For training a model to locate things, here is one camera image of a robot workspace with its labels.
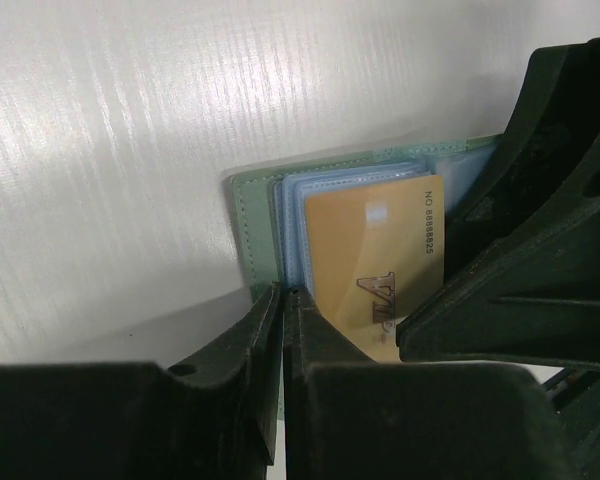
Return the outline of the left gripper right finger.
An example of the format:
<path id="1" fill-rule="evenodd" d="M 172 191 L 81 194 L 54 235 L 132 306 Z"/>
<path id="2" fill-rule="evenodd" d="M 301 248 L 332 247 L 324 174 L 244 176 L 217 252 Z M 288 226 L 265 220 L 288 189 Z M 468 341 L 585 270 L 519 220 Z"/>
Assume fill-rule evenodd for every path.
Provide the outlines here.
<path id="1" fill-rule="evenodd" d="M 286 473 L 291 479 L 575 479 L 544 388 L 525 368 L 376 363 L 285 297 Z"/>

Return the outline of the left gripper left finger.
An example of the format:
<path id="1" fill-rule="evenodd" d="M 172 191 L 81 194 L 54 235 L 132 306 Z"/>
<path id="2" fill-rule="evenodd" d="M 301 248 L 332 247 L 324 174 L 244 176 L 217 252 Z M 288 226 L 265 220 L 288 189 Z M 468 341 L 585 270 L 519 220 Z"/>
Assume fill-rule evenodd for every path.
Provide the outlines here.
<path id="1" fill-rule="evenodd" d="M 0 479 L 262 479 L 273 464 L 281 288 L 169 368 L 0 365 Z"/>

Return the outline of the green leather card holder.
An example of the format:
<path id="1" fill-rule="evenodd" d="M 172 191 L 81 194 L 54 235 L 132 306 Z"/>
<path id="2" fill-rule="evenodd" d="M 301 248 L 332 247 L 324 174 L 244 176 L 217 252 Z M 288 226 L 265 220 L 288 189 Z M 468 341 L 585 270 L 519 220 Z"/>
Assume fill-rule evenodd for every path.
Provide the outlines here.
<path id="1" fill-rule="evenodd" d="M 364 355 L 398 362 L 399 324 L 443 284 L 446 219 L 496 146 L 493 137 L 416 144 L 234 175 L 250 294 L 303 287 Z"/>

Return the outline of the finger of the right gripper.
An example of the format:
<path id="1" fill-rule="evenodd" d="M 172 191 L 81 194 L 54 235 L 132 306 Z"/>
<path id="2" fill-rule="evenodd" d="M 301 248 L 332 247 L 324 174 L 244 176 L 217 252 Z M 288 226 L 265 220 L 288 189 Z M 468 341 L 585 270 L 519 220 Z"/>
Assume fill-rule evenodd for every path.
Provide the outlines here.
<path id="1" fill-rule="evenodd" d="M 445 280 L 557 191 L 600 133 L 600 38 L 536 50 L 494 154 L 451 213 Z"/>
<path id="2" fill-rule="evenodd" d="M 600 371 L 600 133 L 533 215 L 408 319 L 399 350 Z"/>

